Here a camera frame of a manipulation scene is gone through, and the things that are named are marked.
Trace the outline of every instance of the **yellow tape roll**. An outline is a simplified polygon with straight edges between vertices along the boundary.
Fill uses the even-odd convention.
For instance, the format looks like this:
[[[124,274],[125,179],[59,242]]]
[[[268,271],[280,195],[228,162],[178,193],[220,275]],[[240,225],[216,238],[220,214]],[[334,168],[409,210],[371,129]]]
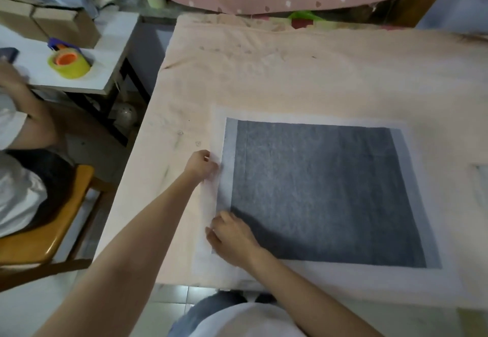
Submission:
[[[90,65],[78,50],[61,49],[47,59],[49,66],[66,79],[77,79],[86,75]]]

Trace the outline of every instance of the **cardboard box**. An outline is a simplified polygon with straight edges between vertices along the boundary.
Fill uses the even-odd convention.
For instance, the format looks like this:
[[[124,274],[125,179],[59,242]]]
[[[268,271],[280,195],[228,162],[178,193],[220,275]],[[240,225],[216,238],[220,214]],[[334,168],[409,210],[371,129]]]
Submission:
[[[50,38],[58,38],[80,48],[93,48],[100,33],[84,10],[36,8],[32,18]]]
[[[47,35],[32,19],[36,7],[32,4],[0,0],[0,24],[25,38],[47,41]]]

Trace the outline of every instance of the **blue jeans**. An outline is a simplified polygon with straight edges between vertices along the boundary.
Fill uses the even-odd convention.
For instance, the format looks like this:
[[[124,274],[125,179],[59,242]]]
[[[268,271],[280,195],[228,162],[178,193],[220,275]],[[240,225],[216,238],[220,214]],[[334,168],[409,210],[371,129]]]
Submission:
[[[169,330],[168,337],[188,337],[207,317],[244,302],[247,302],[246,298],[237,292],[218,291],[204,298],[178,319]]]

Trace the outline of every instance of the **chair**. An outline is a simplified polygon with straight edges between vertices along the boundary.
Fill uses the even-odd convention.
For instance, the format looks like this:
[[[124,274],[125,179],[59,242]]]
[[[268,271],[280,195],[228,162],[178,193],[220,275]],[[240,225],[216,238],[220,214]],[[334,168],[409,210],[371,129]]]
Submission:
[[[46,276],[86,269],[90,266],[92,259],[76,258],[76,255],[93,223],[102,194],[115,190],[111,184],[94,177],[94,172],[94,168],[89,165],[76,167],[72,194],[54,220],[33,230],[0,238],[0,291]],[[53,257],[73,223],[89,188],[100,191],[97,203],[89,213],[67,259],[55,262]]]

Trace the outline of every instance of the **white shirt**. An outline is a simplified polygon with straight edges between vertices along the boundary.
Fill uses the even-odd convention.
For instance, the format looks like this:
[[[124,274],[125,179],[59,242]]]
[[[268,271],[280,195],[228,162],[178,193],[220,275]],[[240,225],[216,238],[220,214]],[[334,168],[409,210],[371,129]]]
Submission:
[[[0,237],[23,229],[47,198],[46,187],[33,172],[2,152],[20,133],[27,115],[0,93]]]
[[[306,337],[285,310],[246,302],[209,316],[190,337]]]

